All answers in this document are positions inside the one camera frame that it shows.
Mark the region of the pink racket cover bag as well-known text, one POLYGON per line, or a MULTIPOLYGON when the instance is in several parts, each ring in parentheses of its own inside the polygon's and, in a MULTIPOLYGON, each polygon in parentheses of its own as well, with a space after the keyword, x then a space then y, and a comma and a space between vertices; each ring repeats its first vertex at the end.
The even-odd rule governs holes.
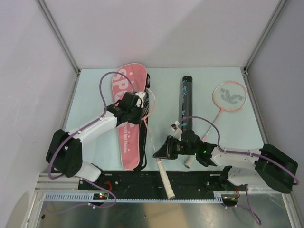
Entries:
MULTIPOLYGON (((130 81, 120 74, 112 77, 112 93, 114 102, 122 99, 125 92, 133 88, 144 92, 150 77, 145 66, 131 63, 117 69, 117 72, 127 76, 130 81)), ((146 127, 143 121, 140 124, 124 123, 118 127, 118 139, 121 154, 122 168, 127 171, 141 171, 146 167, 145 143, 146 127)))

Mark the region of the black shuttlecock tube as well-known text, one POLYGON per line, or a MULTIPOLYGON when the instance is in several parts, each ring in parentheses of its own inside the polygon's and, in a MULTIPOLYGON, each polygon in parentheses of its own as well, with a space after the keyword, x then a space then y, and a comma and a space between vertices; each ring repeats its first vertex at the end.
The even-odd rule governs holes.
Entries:
POLYGON ((180 106, 179 106, 179 121, 181 130, 192 130, 192 119, 185 119, 192 116, 193 112, 193 78, 191 76, 184 76, 181 80, 180 91, 180 106))

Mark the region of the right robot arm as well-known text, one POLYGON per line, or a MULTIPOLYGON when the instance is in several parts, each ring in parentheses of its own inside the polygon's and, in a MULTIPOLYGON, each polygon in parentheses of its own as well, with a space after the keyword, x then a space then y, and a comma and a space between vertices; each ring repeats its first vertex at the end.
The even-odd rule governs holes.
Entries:
POLYGON ((195 156, 198 163, 227 168, 219 179, 222 189, 231 190, 240 185, 266 184, 280 193, 289 194, 294 185, 298 163, 271 144, 260 149, 225 149, 203 142, 193 130, 185 131, 179 139, 169 135, 154 158, 175 160, 179 155, 195 156))

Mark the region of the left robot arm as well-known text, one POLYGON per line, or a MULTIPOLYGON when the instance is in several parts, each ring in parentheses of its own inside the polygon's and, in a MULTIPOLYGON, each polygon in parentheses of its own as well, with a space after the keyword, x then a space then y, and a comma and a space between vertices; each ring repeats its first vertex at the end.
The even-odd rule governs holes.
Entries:
POLYGON ((126 122, 139 124, 145 97, 145 92, 126 92, 122 99, 105 107, 100 116, 86 125, 69 132, 57 130, 46 155, 49 172, 54 167, 67 178, 77 176, 88 180, 94 189, 101 189, 105 177, 100 168, 83 160, 83 146, 126 122))

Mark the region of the pink badminton racket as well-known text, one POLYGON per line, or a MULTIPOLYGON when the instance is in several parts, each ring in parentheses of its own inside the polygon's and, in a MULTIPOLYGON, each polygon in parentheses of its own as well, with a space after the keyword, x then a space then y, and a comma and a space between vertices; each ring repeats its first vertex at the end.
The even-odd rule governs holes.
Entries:
MULTIPOLYGON (((148 118, 151 116, 151 114, 153 113, 153 111, 156 107, 156 98, 155 98, 155 95, 152 92, 152 90, 149 88, 145 89, 145 94, 146 94, 146 97, 145 97, 145 101, 144 101, 144 105, 143 105, 143 109, 142 109, 142 111, 143 111, 142 120, 144 121, 145 127, 147 129, 149 139, 152 143, 152 147, 153 147, 154 151, 156 152, 156 148, 155 148, 155 145, 154 145, 154 142, 152 139, 151 131, 148 126, 148 118)), ((175 198, 175 194, 171 187, 167 172, 166 172, 164 165, 160 158, 156 158, 156 162, 157 162, 158 170, 160 173, 160 177, 161 177, 164 189, 166 191, 167 199, 172 200, 175 198)))
POLYGON ((247 101, 245 87, 236 81, 225 81, 219 84, 212 93, 212 101, 219 108, 215 123, 222 112, 237 112, 247 101))

